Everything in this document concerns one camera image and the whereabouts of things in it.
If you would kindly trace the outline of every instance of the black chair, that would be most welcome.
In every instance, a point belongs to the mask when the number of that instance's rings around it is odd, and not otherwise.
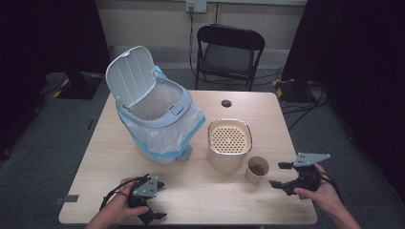
[[[197,32],[199,52],[196,87],[199,73],[246,81],[251,91],[265,39],[256,31],[219,24],[203,26]]]

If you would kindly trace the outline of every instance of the trash can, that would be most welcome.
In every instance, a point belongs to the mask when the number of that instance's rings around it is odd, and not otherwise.
[[[186,159],[188,145],[205,122],[184,87],[169,80],[142,46],[124,52],[107,68],[117,113],[139,151],[159,164]]]

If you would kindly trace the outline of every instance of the gray carpet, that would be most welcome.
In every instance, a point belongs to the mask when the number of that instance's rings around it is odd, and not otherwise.
[[[163,71],[186,89],[194,89],[190,70]],[[277,70],[259,70],[257,77],[262,75],[269,76],[255,80],[252,91],[274,92],[270,82],[278,76]],[[63,73],[49,74],[44,92],[57,86],[62,77]],[[244,91],[245,85],[235,81],[201,81],[199,89]],[[322,95],[321,88],[312,90],[315,97]],[[53,93],[46,94],[41,112],[11,147],[11,158],[0,161],[0,228],[83,228],[59,223],[61,206],[54,201],[68,194],[108,93],[103,81],[92,100],[56,99]],[[346,206],[363,228],[405,228],[403,203],[375,164],[351,142],[344,121],[330,103],[312,109],[299,120],[304,112],[289,113],[307,105],[281,103],[286,123],[292,126],[290,135],[295,149],[331,154],[331,159],[321,164],[337,182]],[[331,219],[315,209],[318,221],[314,225],[266,228],[335,228]]]

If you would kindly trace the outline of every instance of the brown paper cup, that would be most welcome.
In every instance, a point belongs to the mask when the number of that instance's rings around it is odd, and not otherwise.
[[[247,163],[245,177],[250,183],[258,183],[268,173],[268,162],[260,157],[254,156]]]

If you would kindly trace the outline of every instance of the open lid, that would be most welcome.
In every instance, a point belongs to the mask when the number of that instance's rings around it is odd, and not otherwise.
[[[155,64],[148,49],[137,46],[117,57],[107,68],[106,81],[113,97],[132,107],[155,86]]]

